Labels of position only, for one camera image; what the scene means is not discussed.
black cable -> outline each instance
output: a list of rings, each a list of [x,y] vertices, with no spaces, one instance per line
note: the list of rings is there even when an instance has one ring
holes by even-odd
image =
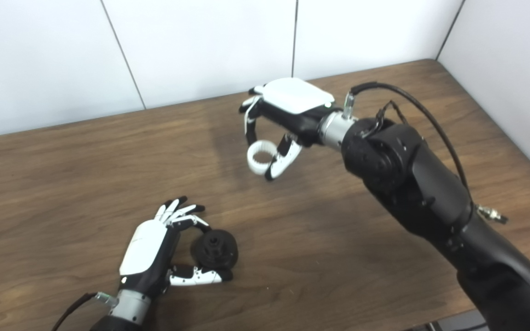
[[[429,119],[429,122],[431,122],[431,124],[433,125],[433,127],[435,128],[435,130],[437,131],[437,133],[443,140],[445,146],[449,150],[449,153],[451,154],[453,162],[455,163],[455,168],[457,169],[457,173],[459,174],[459,180],[461,180],[461,183],[467,189],[467,193],[469,194],[469,198],[471,199],[471,194],[469,193],[469,187],[467,186],[467,179],[465,178],[465,172],[463,171],[461,161],[459,161],[459,157],[457,153],[455,152],[453,144],[451,144],[451,141],[445,134],[443,128],[439,125],[439,122],[437,122],[437,120],[435,119],[435,117],[433,117],[431,112],[429,112],[429,110],[425,106],[423,106],[422,103],[420,103],[420,101],[416,100],[415,97],[410,95],[410,93],[402,90],[401,88],[397,86],[393,86],[390,84],[385,84],[385,83],[380,83],[380,82],[366,82],[366,83],[359,84],[357,86],[352,87],[351,94],[353,94],[353,96],[356,96],[360,92],[363,92],[365,90],[370,90],[372,88],[383,88],[385,90],[390,90],[392,92],[396,92],[400,94],[401,96],[406,98],[408,101],[410,101],[414,106],[416,106],[418,110],[420,110],[421,113],[423,113],[425,117]]]
[[[88,302],[91,298],[93,298],[97,293],[86,293],[83,296],[81,296],[79,299],[77,299],[69,308],[67,308],[67,311],[57,320],[55,325],[52,327],[51,331],[57,331],[57,329],[61,326],[63,321],[65,321],[65,318],[69,316],[72,312],[74,312],[77,308],[79,308],[82,304]]]
[[[488,323],[484,322],[482,324],[478,324],[478,325],[474,325],[474,326],[471,326],[471,327],[467,327],[465,329],[457,329],[457,330],[453,330],[453,331],[475,331],[475,330],[482,329],[482,327],[487,327],[487,326],[488,326]]]

robotic arm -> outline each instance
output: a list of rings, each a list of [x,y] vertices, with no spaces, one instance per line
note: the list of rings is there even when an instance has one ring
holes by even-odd
[[[452,153],[459,177],[431,152],[393,101],[375,118],[352,116],[355,96],[372,88],[397,92],[429,118]],[[370,82],[352,88],[341,108],[329,93],[297,78],[276,80],[249,93],[253,96],[240,112],[245,113],[248,163],[255,173],[274,180],[301,146],[336,149],[347,171],[361,178],[406,230],[429,241],[454,266],[459,284],[492,331],[530,330],[530,261],[486,224],[505,223],[506,218],[473,202],[452,145],[414,97],[395,86]],[[388,107],[396,110],[402,124],[385,119]],[[289,130],[277,148],[257,141],[259,116]],[[253,159],[259,151],[271,154],[269,164]]]

black fingertip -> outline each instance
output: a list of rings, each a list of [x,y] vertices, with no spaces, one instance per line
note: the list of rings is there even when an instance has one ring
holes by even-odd
[[[222,278],[222,281],[231,281],[233,279],[231,270],[216,270],[216,273]]]

wood grain surface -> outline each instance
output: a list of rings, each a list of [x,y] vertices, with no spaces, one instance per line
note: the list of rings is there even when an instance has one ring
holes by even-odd
[[[342,100],[378,80],[425,104],[454,143],[476,202],[530,258],[530,162],[439,63],[404,63],[313,81]],[[114,293],[134,229],[166,199],[188,195],[232,232],[235,279],[171,288],[150,330],[398,331],[472,308],[454,270],[385,212],[329,148],[302,151],[273,183],[246,165],[235,94],[0,136],[0,330],[48,330],[82,293]],[[356,115],[390,99],[450,168],[429,123],[389,92],[358,96]],[[259,138],[281,128],[259,121]],[[186,231],[175,262],[198,233]],[[107,310],[86,304],[61,330],[88,330]]]

white gear ring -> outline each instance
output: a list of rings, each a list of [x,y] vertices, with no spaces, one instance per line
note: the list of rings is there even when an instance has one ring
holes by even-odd
[[[257,140],[248,147],[247,163],[252,172],[257,175],[264,175],[269,168],[269,163],[261,163],[255,160],[258,153],[267,153],[273,158],[277,155],[277,146],[269,140]]]

